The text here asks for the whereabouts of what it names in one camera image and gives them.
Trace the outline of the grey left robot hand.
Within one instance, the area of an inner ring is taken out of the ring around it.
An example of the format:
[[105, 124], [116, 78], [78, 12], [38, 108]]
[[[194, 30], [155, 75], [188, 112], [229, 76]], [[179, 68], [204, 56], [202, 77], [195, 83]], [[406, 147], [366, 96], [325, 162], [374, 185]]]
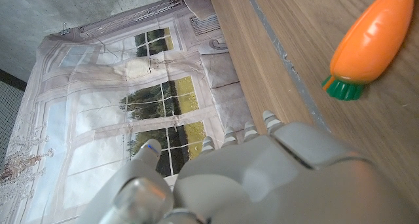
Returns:
[[418, 209], [365, 155], [301, 122], [263, 113], [267, 134], [205, 138], [170, 187], [157, 140], [98, 191], [79, 223], [417, 223]]

